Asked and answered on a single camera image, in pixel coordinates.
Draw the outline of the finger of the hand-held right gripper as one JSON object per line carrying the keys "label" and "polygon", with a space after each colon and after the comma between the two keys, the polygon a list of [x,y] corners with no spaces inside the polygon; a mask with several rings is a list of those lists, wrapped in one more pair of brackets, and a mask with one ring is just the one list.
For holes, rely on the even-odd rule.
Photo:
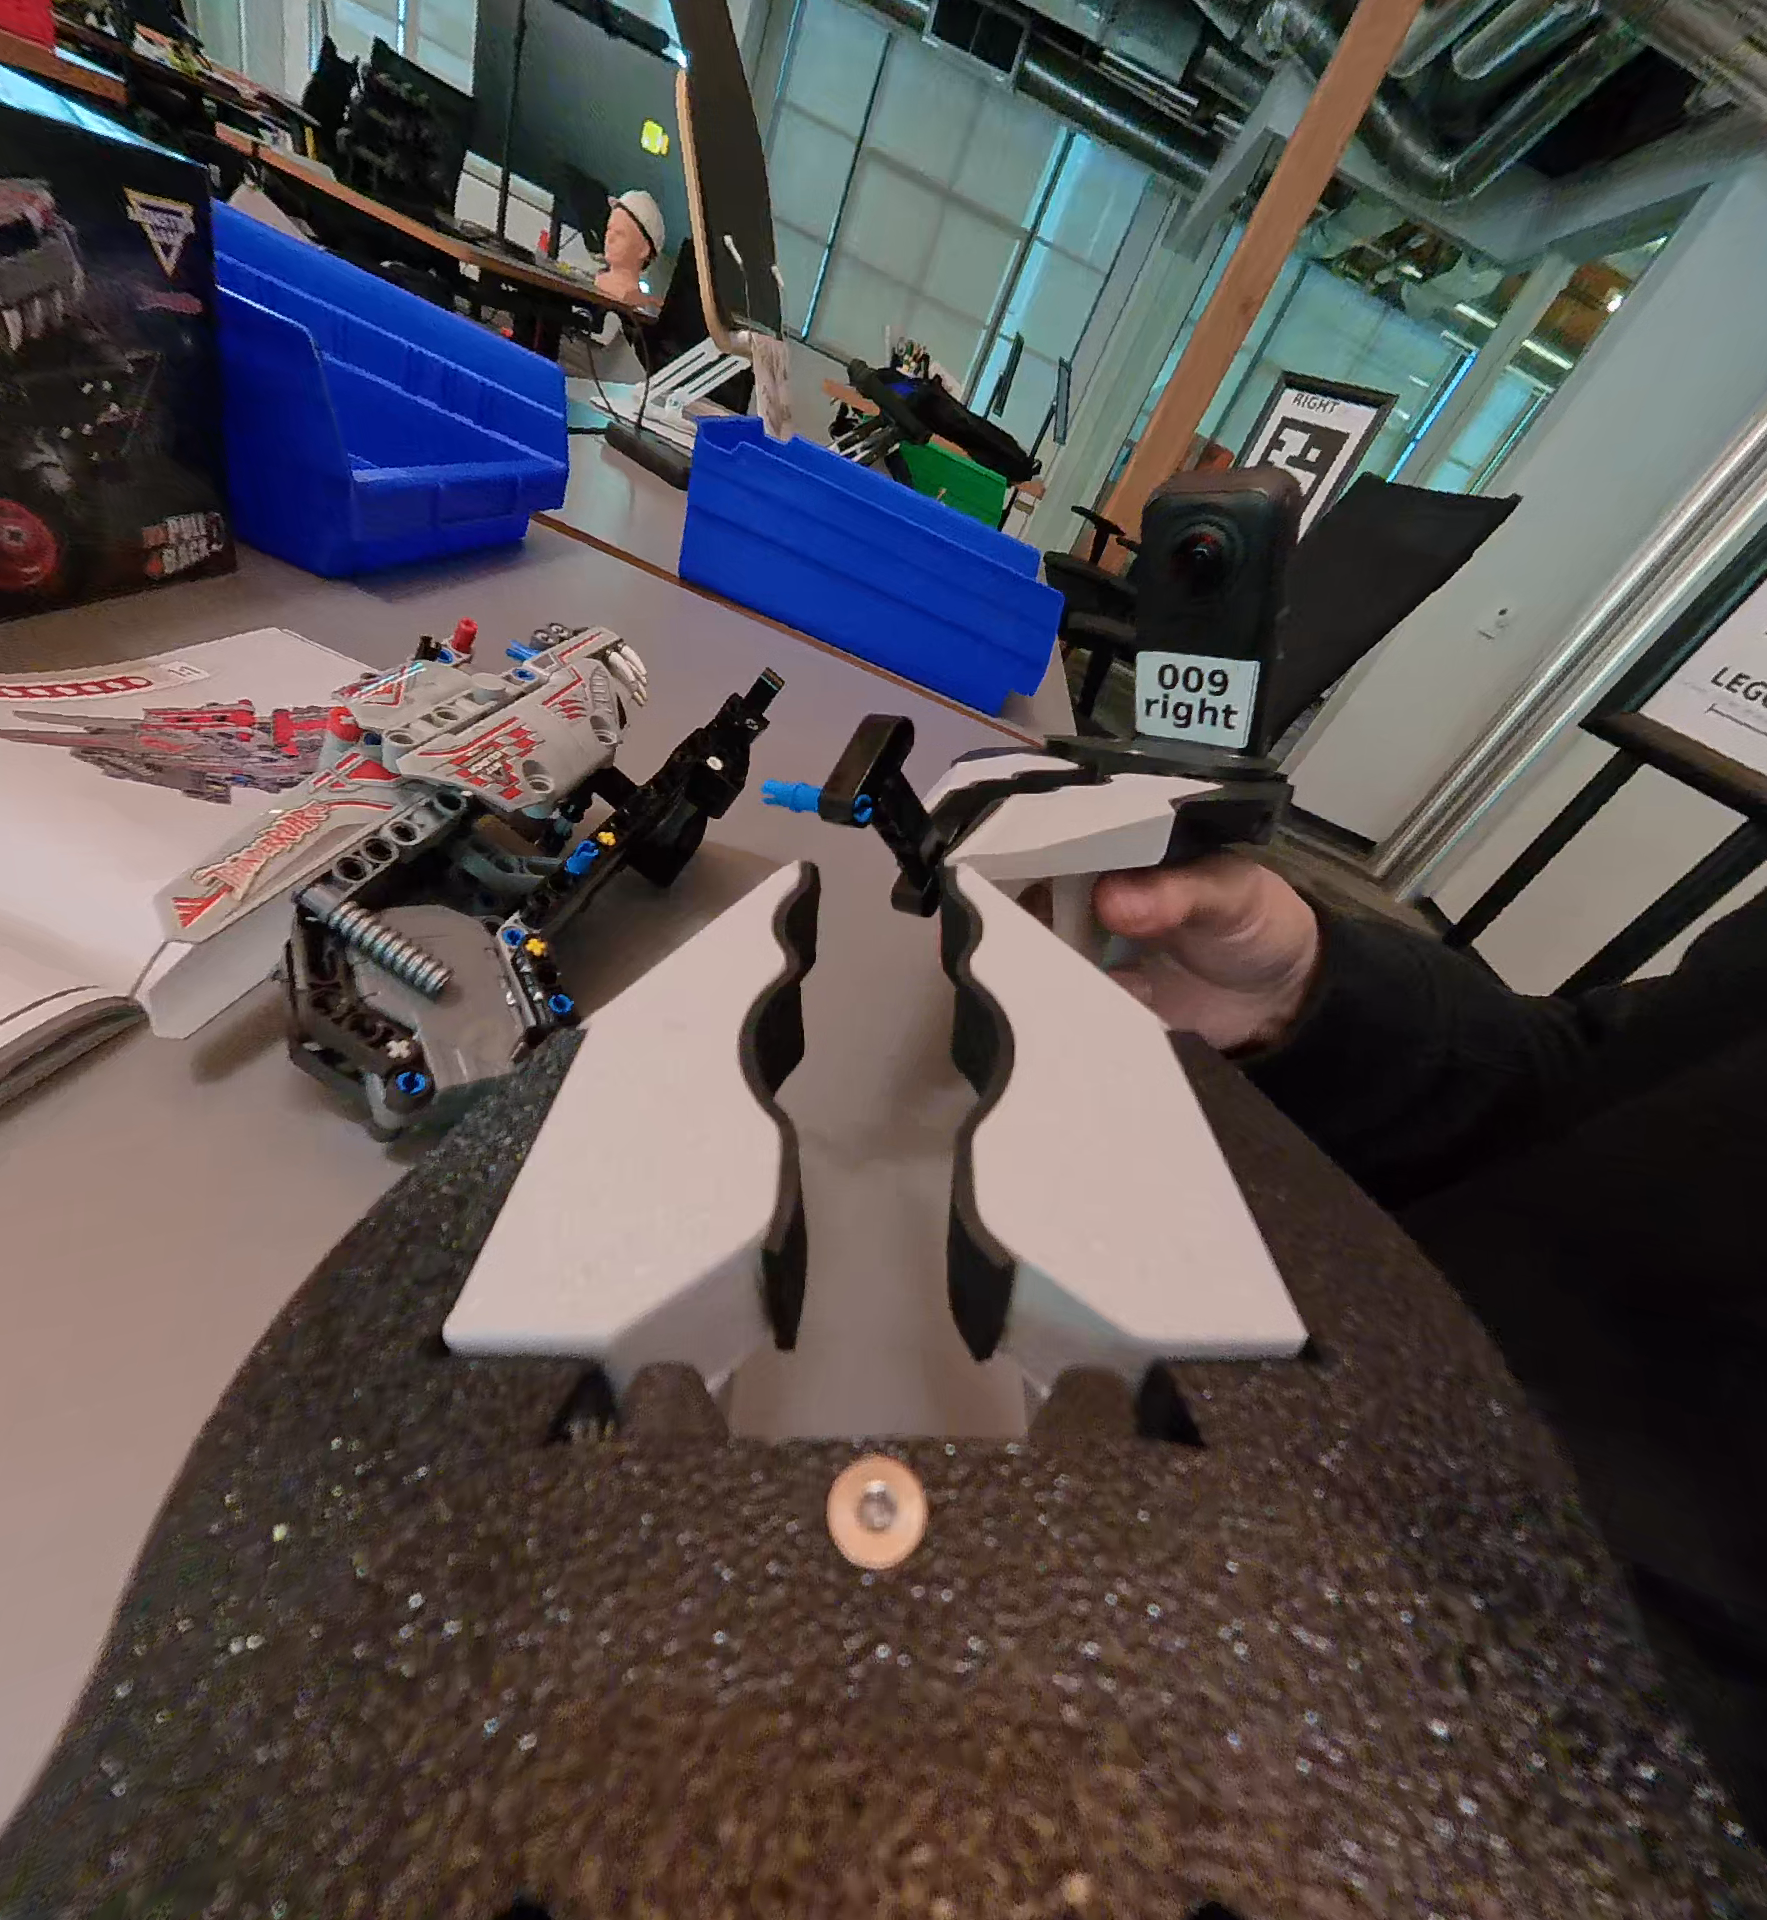
{"label": "finger of the hand-held right gripper", "polygon": [[1004,797],[947,854],[1015,890],[1033,881],[1158,866],[1181,804],[1179,780],[1102,780]]}
{"label": "finger of the hand-held right gripper", "polygon": [[930,819],[990,819],[1012,799],[1070,787],[1099,785],[1106,774],[1062,756],[992,753],[961,756],[924,793]]}

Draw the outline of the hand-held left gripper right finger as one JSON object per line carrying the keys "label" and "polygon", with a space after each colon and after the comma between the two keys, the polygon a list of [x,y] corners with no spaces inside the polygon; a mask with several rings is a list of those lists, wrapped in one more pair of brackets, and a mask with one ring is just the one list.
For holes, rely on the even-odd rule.
{"label": "hand-held left gripper right finger", "polygon": [[955,1143],[947,1298],[976,1361],[1078,1369],[1302,1356],[1307,1329],[1170,1033],[994,880],[942,883]]}

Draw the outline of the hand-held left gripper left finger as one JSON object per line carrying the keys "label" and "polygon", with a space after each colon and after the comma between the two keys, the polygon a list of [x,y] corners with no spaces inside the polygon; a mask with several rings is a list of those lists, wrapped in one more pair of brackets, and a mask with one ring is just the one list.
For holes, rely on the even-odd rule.
{"label": "hand-held left gripper left finger", "polygon": [[780,1092],[805,1058],[821,872],[801,859],[595,1012],[445,1341],[604,1373],[798,1343],[806,1215]]}

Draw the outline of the black toy beam part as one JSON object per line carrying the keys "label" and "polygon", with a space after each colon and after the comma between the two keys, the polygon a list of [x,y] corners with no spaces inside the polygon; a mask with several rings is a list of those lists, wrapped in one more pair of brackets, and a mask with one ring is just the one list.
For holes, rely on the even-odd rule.
{"label": "black toy beam part", "polygon": [[896,859],[896,910],[930,919],[942,859],[968,830],[970,793],[924,808],[905,772],[914,741],[906,717],[864,718],[822,780],[814,808],[831,827],[873,830]]}

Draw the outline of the grey red toy truck model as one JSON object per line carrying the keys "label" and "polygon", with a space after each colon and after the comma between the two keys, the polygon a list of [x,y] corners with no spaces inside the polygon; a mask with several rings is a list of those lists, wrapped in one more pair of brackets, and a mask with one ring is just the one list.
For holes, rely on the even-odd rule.
{"label": "grey red toy truck model", "polygon": [[287,1055],[382,1143],[449,1129],[581,1023],[564,932],[618,878],[679,880],[785,688],[761,670],[633,780],[650,674],[626,637],[551,624],[504,672],[470,649],[423,637],[341,696],[293,799],[154,900],[186,944],[286,921]]}

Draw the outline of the white instruction booklet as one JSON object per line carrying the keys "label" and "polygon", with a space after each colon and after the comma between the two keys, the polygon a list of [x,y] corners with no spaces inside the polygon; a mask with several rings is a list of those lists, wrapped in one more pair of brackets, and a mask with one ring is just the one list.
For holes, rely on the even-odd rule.
{"label": "white instruction booklet", "polygon": [[381,674],[282,627],[0,665],[0,1105],[273,973],[305,861],[394,794],[335,731]]}

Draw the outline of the person's right hand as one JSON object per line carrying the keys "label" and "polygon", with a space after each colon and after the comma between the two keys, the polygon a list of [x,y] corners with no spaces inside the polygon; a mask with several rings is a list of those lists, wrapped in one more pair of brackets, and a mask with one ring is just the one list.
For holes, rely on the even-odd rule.
{"label": "person's right hand", "polygon": [[1167,1028],[1224,1055],[1280,1041],[1317,983],[1316,909],[1253,857],[1115,872],[1095,881],[1092,909],[1128,946],[1110,979]]}

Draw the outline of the black office chair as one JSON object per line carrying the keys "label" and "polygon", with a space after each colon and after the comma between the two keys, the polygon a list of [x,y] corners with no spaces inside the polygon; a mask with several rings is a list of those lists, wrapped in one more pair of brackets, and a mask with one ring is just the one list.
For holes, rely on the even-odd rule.
{"label": "black office chair", "polygon": [[1042,575],[1062,596],[1062,655],[1084,653],[1086,670],[1074,696],[1079,729],[1088,731],[1110,670],[1136,664],[1136,558],[1140,544],[1095,510],[1071,510],[1090,529],[1088,553],[1045,552]]}

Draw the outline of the blue storage bin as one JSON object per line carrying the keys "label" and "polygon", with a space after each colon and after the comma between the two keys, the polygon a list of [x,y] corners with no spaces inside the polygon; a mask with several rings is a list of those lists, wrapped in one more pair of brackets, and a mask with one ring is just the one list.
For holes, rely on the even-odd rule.
{"label": "blue storage bin", "polygon": [[244,544],[352,578],[517,544],[564,502],[551,360],[228,203],[210,215]]}
{"label": "blue storage bin", "polygon": [[758,419],[696,429],[680,576],[990,717],[1059,652],[1033,548]]}

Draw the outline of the green bin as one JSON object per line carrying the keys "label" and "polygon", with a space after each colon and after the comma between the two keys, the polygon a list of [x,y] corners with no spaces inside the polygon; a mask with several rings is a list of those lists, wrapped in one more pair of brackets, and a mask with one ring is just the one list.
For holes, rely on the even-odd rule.
{"label": "green bin", "polygon": [[937,439],[905,442],[898,455],[914,493],[1000,529],[1012,493],[1002,474]]}

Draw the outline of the mannequin head with white helmet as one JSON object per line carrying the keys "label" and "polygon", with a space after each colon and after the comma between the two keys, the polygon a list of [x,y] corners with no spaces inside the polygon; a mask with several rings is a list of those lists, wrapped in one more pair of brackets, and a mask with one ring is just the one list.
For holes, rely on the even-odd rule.
{"label": "mannequin head with white helmet", "polygon": [[592,277],[604,301],[640,309],[660,305],[666,228],[663,211],[650,190],[631,187],[609,199],[601,264]]}

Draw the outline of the wooden instruction board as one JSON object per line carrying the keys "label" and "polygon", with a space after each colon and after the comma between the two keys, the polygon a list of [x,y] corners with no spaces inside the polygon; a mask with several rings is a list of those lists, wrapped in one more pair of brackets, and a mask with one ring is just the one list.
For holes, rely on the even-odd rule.
{"label": "wooden instruction board", "polygon": [[684,69],[676,84],[684,199],[704,327],[752,366],[753,415],[776,439],[796,429],[792,362],[769,185],[752,86],[728,3],[673,3]]}

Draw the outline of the black monitor screen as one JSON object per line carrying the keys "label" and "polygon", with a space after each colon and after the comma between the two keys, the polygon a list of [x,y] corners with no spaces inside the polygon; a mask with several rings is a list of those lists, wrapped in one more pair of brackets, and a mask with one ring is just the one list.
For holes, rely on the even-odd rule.
{"label": "black monitor screen", "polygon": [[663,222],[671,277],[688,236],[676,86],[684,49],[663,4],[484,3],[473,59],[470,151],[494,170],[487,233],[603,239],[611,199],[648,191]]}

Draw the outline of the black toy set box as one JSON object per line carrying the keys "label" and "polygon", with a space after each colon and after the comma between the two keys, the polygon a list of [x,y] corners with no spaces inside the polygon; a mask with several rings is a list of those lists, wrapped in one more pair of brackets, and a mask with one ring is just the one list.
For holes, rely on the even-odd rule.
{"label": "black toy set box", "polygon": [[0,69],[0,622],[237,564],[207,171]]}

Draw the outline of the wooden post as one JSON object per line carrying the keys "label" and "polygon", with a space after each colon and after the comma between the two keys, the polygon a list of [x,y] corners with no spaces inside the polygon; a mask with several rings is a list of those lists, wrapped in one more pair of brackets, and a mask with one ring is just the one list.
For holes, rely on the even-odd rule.
{"label": "wooden post", "polygon": [[1110,495],[1112,520],[1123,535],[1140,535],[1147,501],[1186,469],[1211,399],[1398,58],[1418,12],[1420,3],[1362,3],[1351,12]]}

